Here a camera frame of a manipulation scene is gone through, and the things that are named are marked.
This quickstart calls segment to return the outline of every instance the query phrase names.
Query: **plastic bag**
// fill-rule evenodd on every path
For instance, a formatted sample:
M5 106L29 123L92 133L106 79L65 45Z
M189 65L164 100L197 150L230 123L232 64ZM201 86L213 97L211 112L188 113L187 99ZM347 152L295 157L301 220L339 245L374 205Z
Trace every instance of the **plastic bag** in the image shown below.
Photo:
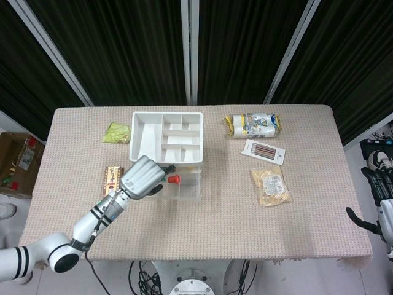
M275 137L281 130L280 118L275 114L241 113L229 114L224 118L229 137Z
M129 143L130 135L129 126L112 122L105 132L103 143Z
M251 176L257 187L259 205L268 207L292 201L279 166L251 169Z

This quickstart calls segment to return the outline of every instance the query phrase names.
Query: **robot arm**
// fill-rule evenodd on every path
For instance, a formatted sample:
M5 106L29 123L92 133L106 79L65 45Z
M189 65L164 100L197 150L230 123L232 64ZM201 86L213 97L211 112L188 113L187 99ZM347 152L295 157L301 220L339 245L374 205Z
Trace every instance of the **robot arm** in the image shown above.
M371 186L378 220L376 224L363 221L349 207L346 208L346 212L356 225L381 236L381 239L391 247L387 256L393 261L393 182L390 176L381 170L373 171L364 167L362 173Z
M130 199L157 193L162 189L157 184L174 170L174 166L163 170L146 156L141 157L120 179L120 189L103 198L75 224L71 241L57 232L28 246L0 250L0 282L25 277L38 261L45 261L58 273L72 269L96 236L127 208Z

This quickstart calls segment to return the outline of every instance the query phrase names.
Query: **green package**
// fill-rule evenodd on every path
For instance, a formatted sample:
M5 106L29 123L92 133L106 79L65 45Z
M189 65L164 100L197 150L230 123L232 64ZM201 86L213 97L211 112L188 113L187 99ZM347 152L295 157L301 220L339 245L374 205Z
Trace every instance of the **green package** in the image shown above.
M129 143L131 130L129 126L112 122L106 130L104 143Z

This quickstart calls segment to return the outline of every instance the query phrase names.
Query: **brown cardboard box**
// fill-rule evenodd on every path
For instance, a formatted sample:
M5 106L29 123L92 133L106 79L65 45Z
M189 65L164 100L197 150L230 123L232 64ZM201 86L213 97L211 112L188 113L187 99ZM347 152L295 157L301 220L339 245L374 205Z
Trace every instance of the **brown cardboard box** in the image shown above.
M31 198L44 148L26 133L0 134L0 193Z

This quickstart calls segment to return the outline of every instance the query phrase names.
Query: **table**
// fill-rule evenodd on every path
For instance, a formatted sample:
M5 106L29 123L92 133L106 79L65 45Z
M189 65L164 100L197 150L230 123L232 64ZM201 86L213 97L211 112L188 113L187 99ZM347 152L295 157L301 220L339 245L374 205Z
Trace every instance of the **table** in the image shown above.
M190 111L204 116L201 202L131 201L100 235L92 259L286 259L372 256L333 112L328 106L126 106L56 110L31 208L20 240L29 244L73 225L102 198L105 166L130 167L129 145L102 143L114 121L131 124L133 111ZM286 150L282 172L292 203L264 208L251 168L272 164L240 154L245 139L226 138L225 114L281 115L277 138Z

